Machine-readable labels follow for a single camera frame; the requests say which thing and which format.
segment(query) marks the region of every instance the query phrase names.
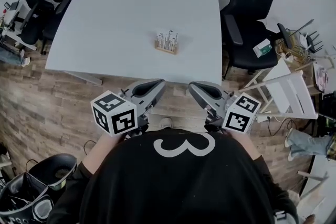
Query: jeans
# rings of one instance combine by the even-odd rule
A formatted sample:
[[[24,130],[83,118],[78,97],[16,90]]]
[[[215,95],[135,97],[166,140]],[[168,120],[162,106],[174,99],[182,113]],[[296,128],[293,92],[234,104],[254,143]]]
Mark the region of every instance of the jeans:
[[[0,47],[0,61],[9,63],[11,65],[20,66],[23,62],[23,59],[21,59],[20,55],[16,55],[13,52]]]
[[[327,155],[331,136],[311,137],[293,129],[287,137],[293,157],[301,155]]]

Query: desk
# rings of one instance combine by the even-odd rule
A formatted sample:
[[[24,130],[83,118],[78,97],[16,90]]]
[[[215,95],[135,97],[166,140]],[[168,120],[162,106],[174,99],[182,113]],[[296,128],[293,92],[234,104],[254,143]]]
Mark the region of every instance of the desk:
[[[86,73],[221,84],[218,0],[72,0],[46,68],[96,84]],[[178,32],[177,55],[156,50],[157,29]]]
[[[7,10],[7,12],[5,13],[5,17],[4,17],[5,24],[8,25],[11,22],[11,20],[14,18],[15,14],[17,12],[20,12],[19,17],[24,19],[27,16],[27,14],[29,13],[29,10],[30,10],[30,8],[28,7],[27,2],[25,0],[20,0],[19,4],[17,5],[16,10]],[[15,41],[25,45],[27,48],[29,48],[31,50],[36,50],[35,45],[30,45],[30,44],[24,43],[22,41],[22,39],[20,37],[18,37],[18,35],[21,33],[21,30],[20,30],[21,24],[22,23],[15,22],[15,31],[14,32],[3,30],[1,35],[3,37],[8,36],[8,37],[14,39]]]

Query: white box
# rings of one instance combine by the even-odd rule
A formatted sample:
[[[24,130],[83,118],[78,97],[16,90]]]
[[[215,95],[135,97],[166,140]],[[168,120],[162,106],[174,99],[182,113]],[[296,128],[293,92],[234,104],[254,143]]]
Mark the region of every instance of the white box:
[[[106,91],[91,101],[96,124],[111,136],[138,128],[136,105]]]
[[[258,100],[243,93],[228,108],[223,128],[238,133],[247,133],[256,118],[260,106],[261,103]]]

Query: trash bin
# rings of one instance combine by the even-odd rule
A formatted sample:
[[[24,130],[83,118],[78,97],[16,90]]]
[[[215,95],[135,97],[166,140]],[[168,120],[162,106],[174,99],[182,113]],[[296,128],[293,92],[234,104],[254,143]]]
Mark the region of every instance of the trash bin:
[[[48,186],[29,173],[6,184],[0,193],[0,217],[9,223],[45,222],[54,206]]]
[[[67,153],[56,154],[33,166],[28,173],[49,186],[53,190],[60,190],[65,180],[77,167],[77,159]]]
[[[77,159],[62,153],[16,176],[0,193],[0,217],[19,224],[47,221],[54,203],[65,191],[66,179],[76,167]]]

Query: shoe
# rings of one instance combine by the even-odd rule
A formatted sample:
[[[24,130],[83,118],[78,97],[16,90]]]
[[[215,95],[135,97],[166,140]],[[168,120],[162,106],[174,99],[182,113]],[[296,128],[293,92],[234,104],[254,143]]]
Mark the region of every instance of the shoe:
[[[290,135],[290,133],[293,131],[293,128],[291,128],[288,132],[288,134],[286,135],[286,139],[285,139],[285,147],[290,147],[292,144],[289,144],[289,141],[288,141],[288,137]]]
[[[20,51],[20,57],[21,57],[21,59],[23,59],[23,56],[25,55],[25,50],[21,50]]]
[[[29,64],[30,64],[30,57],[27,57],[27,58],[25,58],[25,59],[23,60],[21,66],[22,66],[22,67],[26,67],[26,66],[29,65]]]
[[[160,121],[160,130],[165,129],[165,128],[173,128],[173,121],[171,118],[163,118]]]
[[[288,161],[291,162],[292,160],[294,160],[294,156],[292,154],[292,151],[290,151],[288,155]]]

